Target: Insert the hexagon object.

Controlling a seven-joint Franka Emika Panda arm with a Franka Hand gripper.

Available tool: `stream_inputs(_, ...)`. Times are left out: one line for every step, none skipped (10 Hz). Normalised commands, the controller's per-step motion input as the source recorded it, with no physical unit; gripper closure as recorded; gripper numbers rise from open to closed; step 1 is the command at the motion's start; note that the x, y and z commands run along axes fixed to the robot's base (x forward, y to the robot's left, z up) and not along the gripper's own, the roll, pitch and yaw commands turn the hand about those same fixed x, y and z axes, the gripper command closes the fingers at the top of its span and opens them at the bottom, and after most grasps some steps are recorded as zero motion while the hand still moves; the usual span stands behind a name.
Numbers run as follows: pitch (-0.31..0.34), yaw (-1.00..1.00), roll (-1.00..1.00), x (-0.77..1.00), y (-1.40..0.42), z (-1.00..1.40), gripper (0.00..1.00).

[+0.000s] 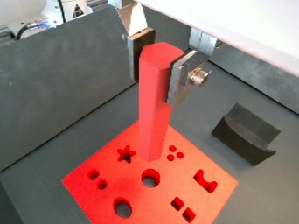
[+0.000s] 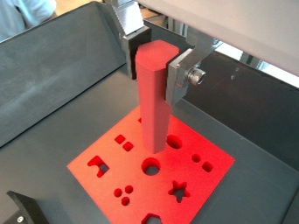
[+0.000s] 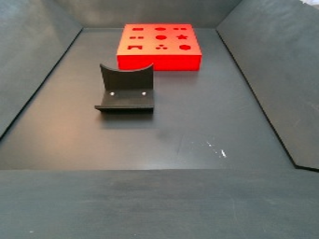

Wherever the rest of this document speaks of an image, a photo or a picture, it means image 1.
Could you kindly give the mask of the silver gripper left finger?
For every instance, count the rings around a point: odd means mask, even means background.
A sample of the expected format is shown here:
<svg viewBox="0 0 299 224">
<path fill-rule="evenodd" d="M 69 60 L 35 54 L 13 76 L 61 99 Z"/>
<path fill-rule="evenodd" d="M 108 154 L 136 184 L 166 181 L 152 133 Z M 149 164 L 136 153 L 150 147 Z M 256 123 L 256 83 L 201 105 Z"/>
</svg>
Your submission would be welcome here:
<svg viewBox="0 0 299 224">
<path fill-rule="evenodd" d="M 129 77 L 138 80 L 138 56 L 145 45 L 154 42 L 154 30 L 148 27 L 144 8 L 140 3 L 130 3 L 116 10 L 125 29 Z"/>
</svg>

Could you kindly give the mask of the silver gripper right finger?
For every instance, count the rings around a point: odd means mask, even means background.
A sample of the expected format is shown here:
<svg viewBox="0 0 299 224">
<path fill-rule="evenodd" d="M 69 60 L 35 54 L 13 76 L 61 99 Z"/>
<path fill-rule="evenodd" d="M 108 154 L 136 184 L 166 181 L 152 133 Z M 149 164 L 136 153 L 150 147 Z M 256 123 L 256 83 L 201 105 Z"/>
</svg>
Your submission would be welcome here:
<svg viewBox="0 0 299 224">
<path fill-rule="evenodd" d="M 189 34 L 189 49 L 172 63 L 166 104 L 176 107 L 186 98 L 190 85 L 202 87 L 206 83 L 209 72 L 202 70 L 202 65 L 218 47 L 220 41 L 202 31 L 192 28 Z"/>
</svg>

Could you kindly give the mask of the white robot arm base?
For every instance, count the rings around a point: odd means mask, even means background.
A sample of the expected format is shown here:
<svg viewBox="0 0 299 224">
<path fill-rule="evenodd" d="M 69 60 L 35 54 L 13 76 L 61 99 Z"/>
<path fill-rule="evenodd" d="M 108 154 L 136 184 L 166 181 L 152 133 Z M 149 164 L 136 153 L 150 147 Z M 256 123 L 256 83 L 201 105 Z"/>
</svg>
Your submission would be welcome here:
<svg viewBox="0 0 299 224">
<path fill-rule="evenodd" d="M 45 0 L 45 7 L 38 15 L 18 20 L 6 27 L 11 37 L 19 40 L 90 13 L 86 0 Z"/>
</svg>

